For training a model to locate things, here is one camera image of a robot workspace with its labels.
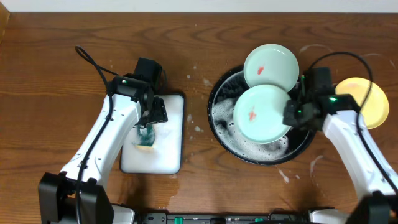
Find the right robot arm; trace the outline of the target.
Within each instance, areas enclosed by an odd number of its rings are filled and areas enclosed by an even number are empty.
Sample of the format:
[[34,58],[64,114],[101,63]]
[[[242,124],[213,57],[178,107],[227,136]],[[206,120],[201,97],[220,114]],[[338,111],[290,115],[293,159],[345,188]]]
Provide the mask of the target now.
[[288,100],[283,123],[321,131],[334,145],[353,182],[359,203],[350,214],[312,210],[310,223],[397,223],[397,173],[371,137],[351,95]]

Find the green yellow sponge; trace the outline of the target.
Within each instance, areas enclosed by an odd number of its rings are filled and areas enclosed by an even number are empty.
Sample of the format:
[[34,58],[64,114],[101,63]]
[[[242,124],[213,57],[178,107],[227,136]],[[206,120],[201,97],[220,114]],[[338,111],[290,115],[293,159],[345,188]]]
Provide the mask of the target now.
[[133,141],[133,145],[142,151],[153,150],[155,142],[155,131],[152,126],[146,128],[137,129],[136,137]]

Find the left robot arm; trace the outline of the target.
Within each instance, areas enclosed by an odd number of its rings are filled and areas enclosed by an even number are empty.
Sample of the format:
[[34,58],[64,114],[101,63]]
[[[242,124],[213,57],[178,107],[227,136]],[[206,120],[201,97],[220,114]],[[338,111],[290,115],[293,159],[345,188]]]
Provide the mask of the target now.
[[133,127],[167,121],[155,95],[160,75],[116,75],[85,141],[59,174],[46,172],[38,186],[42,223],[133,223],[134,211],[106,195],[112,166]]

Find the yellow plate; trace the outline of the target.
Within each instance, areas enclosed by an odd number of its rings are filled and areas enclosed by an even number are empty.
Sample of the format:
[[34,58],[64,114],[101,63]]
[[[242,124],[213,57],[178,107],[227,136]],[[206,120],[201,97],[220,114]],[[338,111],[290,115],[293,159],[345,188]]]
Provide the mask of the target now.
[[[338,95],[350,94],[360,106],[369,88],[369,80],[359,77],[347,78],[337,84],[335,91]],[[370,96],[361,110],[368,129],[380,126],[388,117],[389,102],[383,90],[372,83]]]

